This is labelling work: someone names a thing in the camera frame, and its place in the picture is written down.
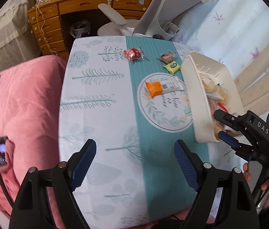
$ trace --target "gray chair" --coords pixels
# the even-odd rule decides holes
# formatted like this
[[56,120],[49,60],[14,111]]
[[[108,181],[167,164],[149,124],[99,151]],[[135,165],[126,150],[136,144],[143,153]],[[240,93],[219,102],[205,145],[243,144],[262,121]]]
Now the gray chair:
[[98,30],[99,36],[144,36],[164,40],[172,39],[179,28],[174,19],[180,18],[201,3],[214,0],[152,0],[140,20],[125,20],[106,4],[98,8],[112,21]]

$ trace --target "red candy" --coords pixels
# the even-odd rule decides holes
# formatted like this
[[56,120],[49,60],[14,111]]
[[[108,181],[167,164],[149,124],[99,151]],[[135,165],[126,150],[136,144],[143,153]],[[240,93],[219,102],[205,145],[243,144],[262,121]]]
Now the red candy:
[[138,47],[138,49],[131,48],[128,50],[124,50],[124,55],[130,62],[132,62],[133,60],[144,59],[144,54],[141,47]]

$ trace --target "teal stripe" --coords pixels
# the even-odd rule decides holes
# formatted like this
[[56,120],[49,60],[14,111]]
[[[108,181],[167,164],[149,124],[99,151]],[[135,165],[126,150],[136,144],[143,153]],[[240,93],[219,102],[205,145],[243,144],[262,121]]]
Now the teal stripe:
[[[179,212],[190,206],[195,192],[190,188],[174,155],[174,143],[183,139],[189,149],[202,161],[209,161],[207,144],[195,141],[194,127],[178,133],[164,132],[151,125],[142,115],[137,101],[137,88],[144,77],[155,72],[167,73],[157,58],[167,51],[177,52],[169,41],[144,37],[126,37],[127,48],[141,47],[146,56],[144,61],[129,63],[136,119],[140,138],[143,171],[149,219],[157,220]],[[175,58],[181,64],[179,56]],[[176,76],[183,80],[181,72]]]

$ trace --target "blue gripper pad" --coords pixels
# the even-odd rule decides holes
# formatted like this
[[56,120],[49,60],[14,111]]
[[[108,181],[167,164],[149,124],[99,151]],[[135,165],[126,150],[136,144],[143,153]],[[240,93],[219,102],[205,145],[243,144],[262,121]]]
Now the blue gripper pad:
[[79,152],[74,153],[71,156],[70,160],[72,160],[71,161],[72,163],[69,163],[69,168],[71,171],[70,188],[72,191],[74,191],[76,188],[82,185],[95,155],[96,155],[96,143],[94,140],[89,139]]
[[197,192],[199,189],[197,171],[178,141],[175,142],[175,157],[179,163],[187,184]]
[[226,144],[228,144],[229,146],[231,146],[233,150],[237,149],[240,146],[239,141],[236,138],[229,135],[228,133],[226,133],[225,131],[220,131],[218,133],[218,138],[221,139]]

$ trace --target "chair backrest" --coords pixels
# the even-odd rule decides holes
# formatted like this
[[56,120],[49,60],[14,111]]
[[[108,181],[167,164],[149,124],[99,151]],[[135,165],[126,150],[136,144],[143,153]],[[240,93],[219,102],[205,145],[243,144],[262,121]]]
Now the chair backrest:
[[155,28],[156,33],[161,29],[159,23],[173,21],[200,2],[202,0],[152,0],[133,33],[146,34],[151,26]]

